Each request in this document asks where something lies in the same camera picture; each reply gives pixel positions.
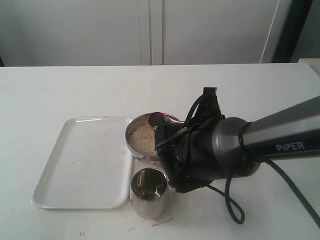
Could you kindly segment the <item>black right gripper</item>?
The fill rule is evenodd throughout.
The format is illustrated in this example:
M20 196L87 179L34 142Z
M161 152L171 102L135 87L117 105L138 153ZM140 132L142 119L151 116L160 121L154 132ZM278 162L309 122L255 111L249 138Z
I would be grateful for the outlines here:
M155 126L156 155L164 169L169 186L178 193L188 193L228 177L229 172L218 163L213 147L213 129L218 121L183 127L171 137L171 123Z

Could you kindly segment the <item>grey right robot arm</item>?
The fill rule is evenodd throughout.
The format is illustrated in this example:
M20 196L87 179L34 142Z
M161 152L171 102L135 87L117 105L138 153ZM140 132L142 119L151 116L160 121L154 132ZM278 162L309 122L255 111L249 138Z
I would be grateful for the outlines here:
M178 193L229 176L248 177L262 157L276 160L320 153L318 97L247 122L225 117L214 94L202 95L185 121L158 113L153 124L157 157Z

